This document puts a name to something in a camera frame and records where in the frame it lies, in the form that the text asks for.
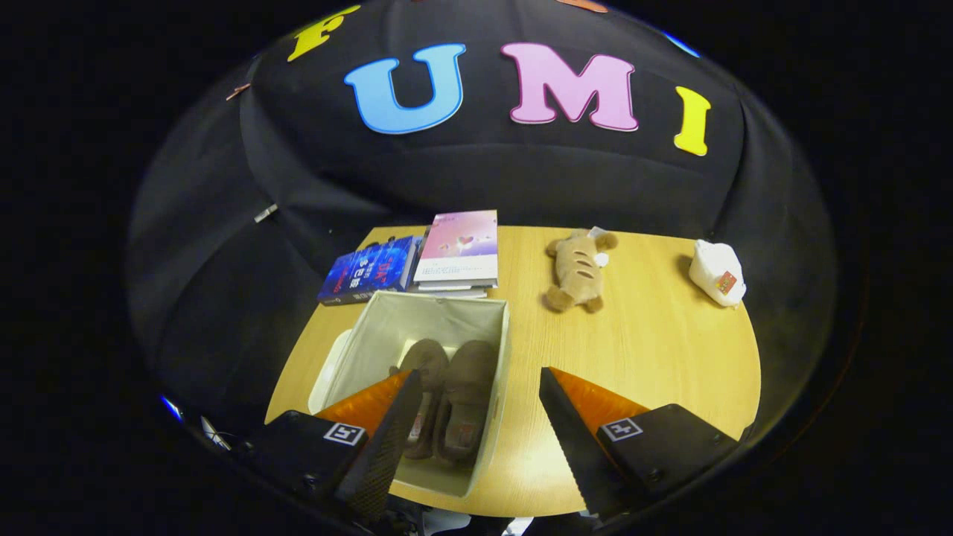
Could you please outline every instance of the storage box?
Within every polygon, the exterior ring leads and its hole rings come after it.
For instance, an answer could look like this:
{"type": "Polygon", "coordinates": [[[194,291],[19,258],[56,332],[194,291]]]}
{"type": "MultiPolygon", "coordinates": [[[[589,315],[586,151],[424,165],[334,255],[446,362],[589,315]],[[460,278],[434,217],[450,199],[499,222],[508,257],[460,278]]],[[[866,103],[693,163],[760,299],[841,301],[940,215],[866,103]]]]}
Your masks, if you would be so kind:
{"type": "Polygon", "coordinates": [[[468,340],[486,340],[498,346],[497,372],[474,466],[449,466],[434,458],[402,458],[395,475],[396,481],[407,485],[465,497],[489,465],[497,444],[509,370],[509,318],[506,301],[498,299],[377,292],[354,329],[335,341],[314,384],[308,409],[317,413],[385,379],[389,367],[399,367],[407,350],[421,339],[440,342],[451,361],[468,340]]]}

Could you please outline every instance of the tabletop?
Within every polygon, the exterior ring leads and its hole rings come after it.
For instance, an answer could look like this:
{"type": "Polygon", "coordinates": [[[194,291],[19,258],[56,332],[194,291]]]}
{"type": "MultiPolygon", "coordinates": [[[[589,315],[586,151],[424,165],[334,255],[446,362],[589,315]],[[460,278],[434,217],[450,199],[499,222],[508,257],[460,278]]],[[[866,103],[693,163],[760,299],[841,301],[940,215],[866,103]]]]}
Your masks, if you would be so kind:
{"type": "MultiPolygon", "coordinates": [[[[380,227],[357,249],[388,237],[423,235],[423,226],[380,227]]],[[[424,505],[496,517],[546,516],[585,509],[539,401],[539,369],[554,366],[656,408],[678,403],[738,439],[755,418],[760,360],[744,304],[721,308],[688,278],[694,240],[615,232],[602,269],[604,308],[556,313],[543,294],[555,282],[546,255],[570,229],[498,229],[499,288],[510,304],[512,354],[497,447],[465,498],[394,482],[391,493],[424,505]]],[[[318,305],[272,394],[269,423],[308,397],[335,338],[354,327],[366,303],[318,305]]]]}

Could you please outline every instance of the brown slipper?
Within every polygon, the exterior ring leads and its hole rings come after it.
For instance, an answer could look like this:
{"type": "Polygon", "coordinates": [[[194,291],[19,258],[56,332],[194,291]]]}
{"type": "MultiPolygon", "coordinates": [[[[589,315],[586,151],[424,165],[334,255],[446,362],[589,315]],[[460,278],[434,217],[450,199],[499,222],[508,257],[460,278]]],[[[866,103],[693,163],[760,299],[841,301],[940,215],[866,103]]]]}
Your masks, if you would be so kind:
{"type": "Polygon", "coordinates": [[[496,372],[497,350],[488,342],[471,340],[454,354],[436,412],[434,449],[439,458],[469,464],[476,460],[496,372]]]}
{"type": "Polygon", "coordinates": [[[433,451],[434,421],[436,408],[443,391],[443,376],[449,361],[443,346],[433,339],[421,339],[411,346],[400,363],[392,366],[391,376],[405,370],[419,369],[423,400],[417,410],[414,426],[404,444],[404,456],[412,460],[430,458],[433,451]]]}

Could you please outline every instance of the book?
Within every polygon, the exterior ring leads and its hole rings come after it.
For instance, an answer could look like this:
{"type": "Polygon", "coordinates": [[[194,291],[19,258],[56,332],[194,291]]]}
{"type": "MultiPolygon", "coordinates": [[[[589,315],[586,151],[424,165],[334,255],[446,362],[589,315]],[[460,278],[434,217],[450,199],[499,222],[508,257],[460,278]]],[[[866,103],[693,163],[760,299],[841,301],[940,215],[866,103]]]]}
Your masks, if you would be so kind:
{"type": "Polygon", "coordinates": [[[412,284],[410,288],[407,289],[407,292],[413,294],[426,294],[428,296],[437,296],[440,298],[486,298],[486,289],[484,288],[471,288],[467,287],[465,289],[459,290],[427,290],[420,289],[416,284],[412,284]]]}
{"type": "Polygon", "coordinates": [[[421,237],[404,237],[337,258],[317,300],[345,305],[371,299],[378,290],[406,292],[421,237]]]}
{"type": "Polygon", "coordinates": [[[438,214],[414,271],[419,292],[495,288],[498,283],[497,211],[438,214]]]}

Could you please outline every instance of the pink letter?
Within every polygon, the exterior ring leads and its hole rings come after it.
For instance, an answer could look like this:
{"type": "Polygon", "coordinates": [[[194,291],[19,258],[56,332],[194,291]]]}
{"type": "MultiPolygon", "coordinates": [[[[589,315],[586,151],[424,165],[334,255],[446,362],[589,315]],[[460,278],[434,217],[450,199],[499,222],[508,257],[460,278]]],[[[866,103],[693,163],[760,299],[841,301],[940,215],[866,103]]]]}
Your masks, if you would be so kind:
{"type": "Polygon", "coordinates": [[[594,125],[624,132],[639,127],[632,116],[629,74],[636,68],[631,63],[596,54],[589,58],[582,74],[576,75],[546,45],[510,43],[501,50],[517,61],[519,106],[510,111],[510,117],[517,123],[549,123],[556,119],[556,111],[546,106],[545,88],[549,88],[562,112],[574,123],[598,93],[596,111],[589,114],[594,125]]]}

